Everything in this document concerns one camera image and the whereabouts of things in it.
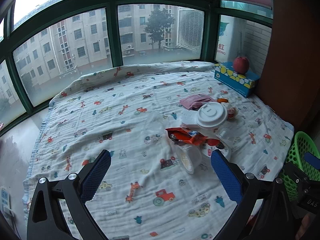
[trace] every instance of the blue textured pad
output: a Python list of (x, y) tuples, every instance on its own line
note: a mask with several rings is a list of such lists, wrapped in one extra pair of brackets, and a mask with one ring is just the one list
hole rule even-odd
[(90, 174), (84, 179), (81, 185), (81, 201), (85, 204), (86, 201), (92, 200), (96, 193), (101, 181), (106, 175), (111, 164), (111, 156), (108, 151), (97, 161), (92, 168)]
[(312, 153), (306, 152), (304, 154), (304, 160), (311, 166), (313, 166), (315, 169), (320, 170), (320, 160)]
[(239, 204), (242, 200), (241, 184), (233, 174), (227, 163), (219, 155), (219, 150), (214, 150), (211, 154), (211, 166), (217, 174), (224, 190), (230, 200)]

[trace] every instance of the green perforated basket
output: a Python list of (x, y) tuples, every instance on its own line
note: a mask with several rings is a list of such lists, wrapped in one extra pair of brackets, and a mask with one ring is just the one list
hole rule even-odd
[[(303, 159), (305, 152), (311, 152), (314, 156), (320, 158), (319, 152), (313, 140), (306, 133), (299, 131), (294, 136), (294, 143), (289, 149), (285, 162), (293, 162), (299, 167), (300, 170), (306, 173), (310, 179), (320, 181), (320, 172)], [(297, 184), (292, 181), (289, 176), (284, 173), (284, 171), (281, 171), (280, 177), (284, 181), (289, 200), (293, 201), (297, 199)]]

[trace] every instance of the blue box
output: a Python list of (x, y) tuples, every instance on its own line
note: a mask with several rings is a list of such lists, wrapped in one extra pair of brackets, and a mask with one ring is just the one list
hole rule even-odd
[(245, 75), (239, 74), (234, 71), (232, 62), (224, 62), (215, 64), (214, 78), (244, 97), (248, 97), (257, 86), (260, 77), (251, 71)]

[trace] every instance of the red apple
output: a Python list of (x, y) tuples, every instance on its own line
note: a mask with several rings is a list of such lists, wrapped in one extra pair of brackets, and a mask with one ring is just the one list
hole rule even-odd
[(249, 70), (249, 60), (246, 57), (237, 57), (233, 61), (233, 69), (239, 74), (246, 74)]

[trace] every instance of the silver bolt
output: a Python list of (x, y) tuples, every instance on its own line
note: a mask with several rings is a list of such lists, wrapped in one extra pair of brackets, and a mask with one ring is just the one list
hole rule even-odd
[(41, 184), (44, 183), (45, 181), (46, 181), (46, 178), (45, 178), (45, 177), (39, 179), (39, 182), (40, 182)]
[(254, 179), (254, 175), (252, 174), (252, 173), (247, 173), (246, 175), (245, 175), (248, 179)]
[(75, 179), (76, 177), (77, 177), (77, 174), (71, 173), (71, 174), (69, 174), (68, 179), (73, 180), (73, 179)]
[(276, 178), (276, 183), (282, 184), (283, 180), (281, 178)]

